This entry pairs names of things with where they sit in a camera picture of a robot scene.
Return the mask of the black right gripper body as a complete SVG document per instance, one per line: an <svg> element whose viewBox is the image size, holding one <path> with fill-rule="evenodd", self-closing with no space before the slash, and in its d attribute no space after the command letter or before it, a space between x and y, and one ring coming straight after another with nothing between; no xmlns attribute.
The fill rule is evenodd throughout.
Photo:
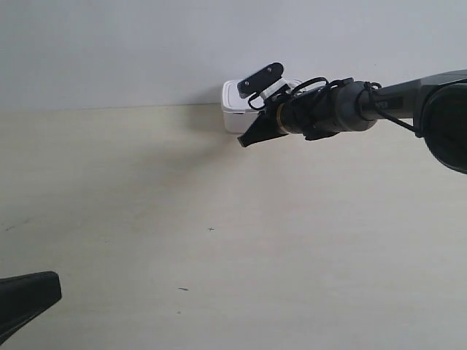
<svg viewBox="0 0 467 350"><path fill-rule="evenodd" d="M303 133L292 102L293 96L289 93L278 93L264 100L265 108L260 128L262 137L282 137Z"/></svg>

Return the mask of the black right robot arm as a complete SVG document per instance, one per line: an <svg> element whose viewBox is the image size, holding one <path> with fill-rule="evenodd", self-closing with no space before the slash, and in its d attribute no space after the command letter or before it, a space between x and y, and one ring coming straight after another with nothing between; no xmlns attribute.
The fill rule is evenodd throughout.
<svg viewBox="0 0 467 350"><path fill-rule="evenodd" d="M388 120L423 139L443 166L466 172L466 71L448 71L381 86L350 78L315 77L291 87L271 64L238 85L249 102L263 100L255 121L238 137L243 147L301 134L307 141L361 132Z"/></svg>

